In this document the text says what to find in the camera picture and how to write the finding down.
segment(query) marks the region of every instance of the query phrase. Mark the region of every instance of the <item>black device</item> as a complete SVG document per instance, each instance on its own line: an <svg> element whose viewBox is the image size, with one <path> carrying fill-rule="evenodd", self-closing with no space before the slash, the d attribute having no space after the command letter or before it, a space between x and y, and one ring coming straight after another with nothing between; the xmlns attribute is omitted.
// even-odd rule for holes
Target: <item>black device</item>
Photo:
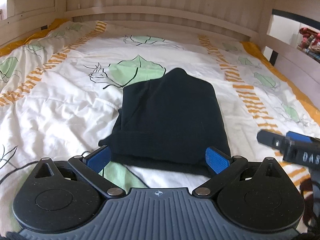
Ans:
<svg viewBox="0 0 320 240"><path fill-rule="evenodd" d="M258 142L277 149L283 154L283 160L320 170L320 139L295 132L285 136L261 130L257 134Z"/></svg>
<svg viewBox="0 0 320 240"><path fill-rule="evenodd" d="M67 162L42 158L13 201L20 235L32 240L289 240L304 201L278 162L232 158L207 148L217 175L197 187L131 188L98 174L110 149Z"/></svg>

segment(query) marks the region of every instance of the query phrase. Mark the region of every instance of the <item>white duvet cover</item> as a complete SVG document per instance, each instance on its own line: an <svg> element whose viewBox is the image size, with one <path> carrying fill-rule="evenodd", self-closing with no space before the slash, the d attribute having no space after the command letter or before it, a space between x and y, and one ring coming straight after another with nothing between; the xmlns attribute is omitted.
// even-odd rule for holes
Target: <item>white duvet cover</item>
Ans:
<svg viewBox="0 0 320 240"><path fill-rule="evenodd" d="M98 147L122 105L122 85L157 78L173 68L210 82L232 155L282 160L259 145L260 129L320 137L319 125L287 83L239 42L164 30L129 30L104 22L66 22L0 58L0 233L17 230L12 200L34 165L48 156L67 160ZM282 163L296 186L305 168ZM203 176L128 167L149 187L188 187Z"/></svg>

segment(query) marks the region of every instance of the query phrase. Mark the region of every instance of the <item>wooden bed frame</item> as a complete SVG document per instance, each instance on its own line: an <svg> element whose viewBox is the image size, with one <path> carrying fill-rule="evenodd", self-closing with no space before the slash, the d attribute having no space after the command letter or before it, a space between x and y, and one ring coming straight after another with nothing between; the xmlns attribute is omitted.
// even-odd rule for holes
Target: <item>wooden bed frame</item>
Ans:
<svg viewBox="0 0 320 240"><path fill-rule="evenodd" d="M320 0L7 0L0 46L19 40L55 18L105 20L131 28L154 27L252 41L279 54L275 67L320 108L320 65L268 31L280 11L320 22Z"/></svg>

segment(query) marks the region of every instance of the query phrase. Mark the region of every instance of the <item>folded black fabric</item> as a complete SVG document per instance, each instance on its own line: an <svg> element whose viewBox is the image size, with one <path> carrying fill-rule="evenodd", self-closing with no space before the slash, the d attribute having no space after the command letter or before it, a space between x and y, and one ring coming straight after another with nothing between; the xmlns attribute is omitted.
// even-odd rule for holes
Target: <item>folded black fabric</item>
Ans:
<svg viewBox="0 0 320 240"><path fill-rule="evenodd" d="M125 87L119 117L103 145L114 162L205 176L207 147L230 156L212 85L180 68Z"/></svg>

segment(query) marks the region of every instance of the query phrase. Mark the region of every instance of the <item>bed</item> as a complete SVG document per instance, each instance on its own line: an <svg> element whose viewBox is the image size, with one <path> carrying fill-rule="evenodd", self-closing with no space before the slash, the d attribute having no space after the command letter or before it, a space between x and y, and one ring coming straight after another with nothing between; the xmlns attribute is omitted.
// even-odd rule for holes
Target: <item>bed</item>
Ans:
<svg viewBox="0 0 320 240"><path fill-rule="evenodd" d="M0 21L0 233L19 230L11 203L37 160L85 155L111 133L122 87L145 79L119 71L123 67L142 67L148 79L180 67L206 80L215 89L231 155L273 156L297 187L309 178L306 168L283 162L256 140L260 129L320 137L319 83L296 84L296 76L289 80L261 52L277 50L292 69L309 60L267 35L279 0L224 0L221 7L219 0L21 1ZM319 66L310 66L300 77L308 81L312 73L318 80ZM126 191L191 192L208 180L118 163L102 175Z"/></svg>

